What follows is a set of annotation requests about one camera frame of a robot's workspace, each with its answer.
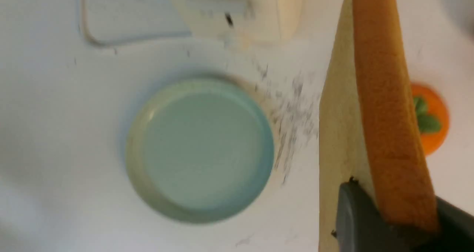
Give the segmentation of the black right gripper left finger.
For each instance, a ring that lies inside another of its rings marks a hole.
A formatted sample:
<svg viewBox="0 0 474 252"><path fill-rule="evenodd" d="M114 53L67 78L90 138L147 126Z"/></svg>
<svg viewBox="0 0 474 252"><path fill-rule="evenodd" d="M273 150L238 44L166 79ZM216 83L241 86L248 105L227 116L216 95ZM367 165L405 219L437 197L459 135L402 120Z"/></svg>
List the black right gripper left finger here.
<svg viewBox="0 0 474 252"><path fill-rule="evenodd" d="M413 252L426 244L425 232L387 223L354 177L339 186L331 235L340 252Z"/></svg>

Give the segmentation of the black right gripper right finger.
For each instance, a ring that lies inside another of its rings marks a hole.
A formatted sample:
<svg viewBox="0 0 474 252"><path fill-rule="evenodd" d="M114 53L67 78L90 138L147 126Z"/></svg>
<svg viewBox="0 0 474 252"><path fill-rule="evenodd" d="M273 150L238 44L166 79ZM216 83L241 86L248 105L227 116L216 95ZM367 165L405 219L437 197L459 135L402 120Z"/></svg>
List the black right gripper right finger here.
<svg viewBox="0 0 474 252"><path fill-rule="evenodd" d="M473 252L474 217L444 199L437 197L441 232L418 248L419 252Z"/></svg>

